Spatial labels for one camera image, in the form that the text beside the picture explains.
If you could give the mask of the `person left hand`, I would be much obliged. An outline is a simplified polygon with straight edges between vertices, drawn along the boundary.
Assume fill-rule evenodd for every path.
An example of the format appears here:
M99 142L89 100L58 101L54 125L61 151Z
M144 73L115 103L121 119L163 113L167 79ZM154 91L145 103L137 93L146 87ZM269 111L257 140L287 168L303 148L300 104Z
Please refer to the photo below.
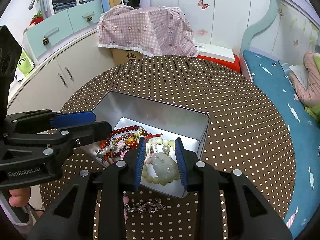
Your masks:
M22 189L10 190L9 204L12 207L26 206L31 198L31 188L25 187Z

